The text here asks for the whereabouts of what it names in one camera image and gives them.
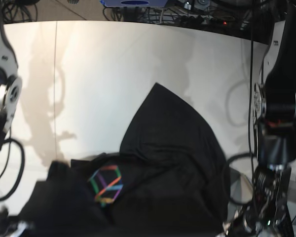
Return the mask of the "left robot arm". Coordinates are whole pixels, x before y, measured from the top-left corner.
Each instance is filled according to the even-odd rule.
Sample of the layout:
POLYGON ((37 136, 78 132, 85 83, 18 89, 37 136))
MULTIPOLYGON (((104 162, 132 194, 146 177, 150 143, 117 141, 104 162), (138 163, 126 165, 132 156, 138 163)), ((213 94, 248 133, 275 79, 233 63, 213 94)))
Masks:
POLYGON ((255 134, 254 151, 227 160, 222 174, 240 158, 257 159, 252 167, 252 199, 234 200, 240 207, 225 223, 225 237, 253 237, 266 228, 280 229, 289 218, 287 193, 296 159, 296 0, 288 1, 284 30, 275 64, 265 82, 251 90, 248 129, 255 134))

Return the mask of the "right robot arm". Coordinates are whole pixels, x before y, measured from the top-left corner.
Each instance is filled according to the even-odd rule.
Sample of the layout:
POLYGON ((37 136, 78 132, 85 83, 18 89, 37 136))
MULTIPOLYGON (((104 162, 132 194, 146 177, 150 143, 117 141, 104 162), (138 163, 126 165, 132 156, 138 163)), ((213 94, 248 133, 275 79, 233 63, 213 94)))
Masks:
POLYGON ((0 5, 0 150, 8 133, 22 90, 22 79, 18 76, 16 55, 3 26, 0 5))

